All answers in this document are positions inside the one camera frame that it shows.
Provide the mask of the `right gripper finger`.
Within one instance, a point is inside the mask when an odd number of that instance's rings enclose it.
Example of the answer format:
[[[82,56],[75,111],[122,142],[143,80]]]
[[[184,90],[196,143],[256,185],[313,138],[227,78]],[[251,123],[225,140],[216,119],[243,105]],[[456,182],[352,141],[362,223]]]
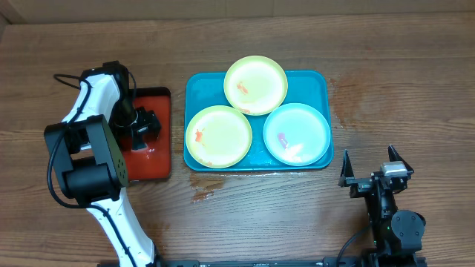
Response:
[[[354,178],[353,167],[351,165],[350,156],[347,149],[344,150],[343,164],[340,177],[343,179]]]
[[[387,150],[388,150],[389,160],[391,162],[402,162],[405,168],[407,169],[407,171],[412,171],[412,167],[399,155],[397,150],[392,145],[389,145]]]

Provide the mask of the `dark green orange sponge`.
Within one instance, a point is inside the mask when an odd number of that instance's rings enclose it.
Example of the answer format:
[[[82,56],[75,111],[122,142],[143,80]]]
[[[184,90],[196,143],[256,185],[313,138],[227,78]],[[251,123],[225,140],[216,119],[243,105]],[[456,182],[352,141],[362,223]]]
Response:
[[[134,151],[147,148],[146,143],[143,141],[141,136],[134,136],[132,138],[132,149]]]

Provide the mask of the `light blue plate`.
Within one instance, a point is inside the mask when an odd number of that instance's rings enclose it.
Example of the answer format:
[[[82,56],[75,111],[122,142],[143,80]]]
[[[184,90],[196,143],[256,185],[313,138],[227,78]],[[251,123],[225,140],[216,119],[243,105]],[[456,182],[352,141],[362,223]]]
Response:
[[[304,167],[322,159],[330,147],[330,125],[317,109],[289,103],[271,112],[263,125],[263,141],[279,162]]]

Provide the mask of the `yellow-green plate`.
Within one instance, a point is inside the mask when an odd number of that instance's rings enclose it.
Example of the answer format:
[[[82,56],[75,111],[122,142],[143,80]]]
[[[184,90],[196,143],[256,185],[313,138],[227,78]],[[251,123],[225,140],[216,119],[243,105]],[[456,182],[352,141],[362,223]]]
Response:
[[[226,71],[223,82],[229,104],[250,116],[273,112],[285,100],[288,87],[283,68],[265,56],[238,59]]]
[[[249,152],[252,127],[235,108],[214,105],[195,114],[185,131],[186,150],[200,165],[222,169],[236,165]]]

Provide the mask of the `yellow-green plate top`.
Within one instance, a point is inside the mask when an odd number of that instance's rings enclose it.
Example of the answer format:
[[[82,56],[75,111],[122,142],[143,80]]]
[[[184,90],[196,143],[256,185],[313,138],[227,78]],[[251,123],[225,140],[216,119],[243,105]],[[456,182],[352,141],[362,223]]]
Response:
[[[250,116],[273,112],[285,100],[288,87],[283,68],[265,56],[238,59],[226,71],[223,82],[229,104]]]

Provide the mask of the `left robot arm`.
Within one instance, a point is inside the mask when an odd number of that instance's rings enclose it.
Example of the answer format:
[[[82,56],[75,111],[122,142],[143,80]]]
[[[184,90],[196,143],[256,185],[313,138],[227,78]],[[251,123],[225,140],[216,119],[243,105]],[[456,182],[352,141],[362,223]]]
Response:
[[[120,140],[131,149],[158,137],[153,111],[135,107],[137,83],[118,61],[84,70],[70,113],[45,128],[49,151],[47,186],[61,206],[85,209],[100,224],[118,256],[118,266],[161,266],[159,252],[144,232],[128,199],[126,161]]]

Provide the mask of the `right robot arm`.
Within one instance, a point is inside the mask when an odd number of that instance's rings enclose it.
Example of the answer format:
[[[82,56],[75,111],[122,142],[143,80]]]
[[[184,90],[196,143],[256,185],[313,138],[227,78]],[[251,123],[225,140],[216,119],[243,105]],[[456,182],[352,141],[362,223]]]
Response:
[[[416,256],[422,249],[426,220],[417,212],[398,209],[394,197],[407,188],[414,170],[392,145],[387,150],[389,161],[368,178],[355,177],[349,153],[344,152],[338,185],[348,187],[351,198],[365,200],[369,225],[346,241],[336,257],[337,266],[427,265],[424,257]],[[375,247],[363,250],[354,260],[345,260],[345,250],[367,231],[372,231]]]

